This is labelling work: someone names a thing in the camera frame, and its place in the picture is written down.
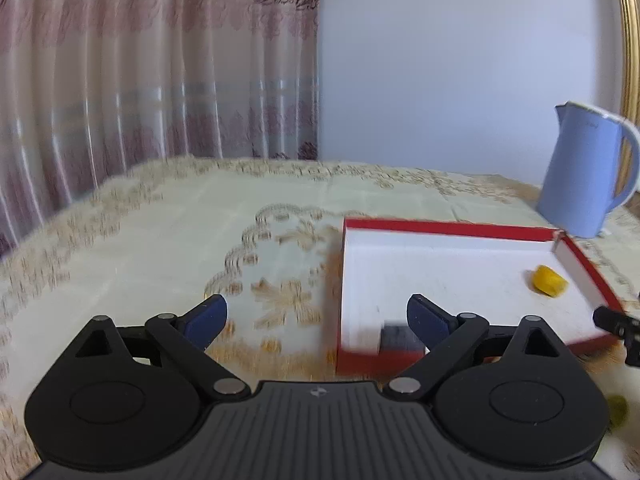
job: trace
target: blue kettle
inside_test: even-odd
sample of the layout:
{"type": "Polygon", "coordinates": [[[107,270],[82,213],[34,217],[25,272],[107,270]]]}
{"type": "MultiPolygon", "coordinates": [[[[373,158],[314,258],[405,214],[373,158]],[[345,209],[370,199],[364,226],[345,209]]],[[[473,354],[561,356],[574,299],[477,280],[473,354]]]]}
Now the blue kettle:
{"type": "Polygon", "coordinates": [[[556,106],[560,135],[546,170],[538,212],[581,238],[598,235],[606,214],[627,202],[640,170],[640,133],[627,119],[571,101],[556,106]],[[615,196],[622,139],[632,148],[628,182],[615,196]]]}

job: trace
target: floral curtain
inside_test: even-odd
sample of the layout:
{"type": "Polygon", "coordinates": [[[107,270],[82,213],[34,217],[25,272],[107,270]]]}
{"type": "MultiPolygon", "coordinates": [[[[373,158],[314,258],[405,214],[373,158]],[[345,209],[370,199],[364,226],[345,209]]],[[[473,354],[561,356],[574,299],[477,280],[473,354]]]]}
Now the floral curtain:
{"type": "Polygon", "coordinates": [[[148,158],[316,158],[318,0],[0,0],[0,253],[148,158]]]}

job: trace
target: table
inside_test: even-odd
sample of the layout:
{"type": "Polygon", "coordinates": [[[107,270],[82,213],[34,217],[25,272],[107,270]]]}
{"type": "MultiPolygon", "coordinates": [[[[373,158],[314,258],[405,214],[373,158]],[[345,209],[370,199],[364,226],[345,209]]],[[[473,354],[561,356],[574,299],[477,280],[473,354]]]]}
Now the table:
{"type": "MultiPolygon", "coordinates": [[[[229,320],[207,349],[250,384],[332,380],[345,215],[548,226],[538,190],[501,176],[288,160],[153,161],[112,178],[31,235],[0,268],[0,479],[37,464],[22,423],[30,391],[95,314],[118,325],[182,314],[223,294],[229,320]]],[[[624,208],[580,245],[640,316],[640,222],[624,208]]],[[[626,424],[596,461],[640,474],[640,370],[613,348],[583,358],[626,424]]]]}

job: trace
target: box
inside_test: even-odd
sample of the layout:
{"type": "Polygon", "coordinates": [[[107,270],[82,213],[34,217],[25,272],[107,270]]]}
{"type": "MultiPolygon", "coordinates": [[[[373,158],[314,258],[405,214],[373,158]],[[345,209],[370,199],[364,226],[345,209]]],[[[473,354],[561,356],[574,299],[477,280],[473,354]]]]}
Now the box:
{"type": "Polygon", "coordinates": [[[390,376],[424,355],[424,349],[380,350],[383,327],[407,324],[412,294],[454,316],[473,312],[491,324],[517,325],[528,314],[541,316],[575,354],[616,342],[593,324],[592,315],[601,304],[620,312],[622,306],[562,231],[346,218],[342,249],[339,374],[390,376]],[[530,277],[539,265],[569,282],[564,294],[550,298],[532,287],[530,277]]]}

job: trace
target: white wall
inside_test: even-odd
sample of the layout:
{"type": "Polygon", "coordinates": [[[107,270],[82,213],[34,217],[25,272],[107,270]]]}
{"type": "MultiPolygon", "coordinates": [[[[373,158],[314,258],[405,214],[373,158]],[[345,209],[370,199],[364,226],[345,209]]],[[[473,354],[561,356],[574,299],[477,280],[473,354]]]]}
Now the white wall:
{"type": "Polygon", "coordinates": [[[320,156],[540,184],[554,105],[618,111],[617,0],[320,0],[320,156]]]}

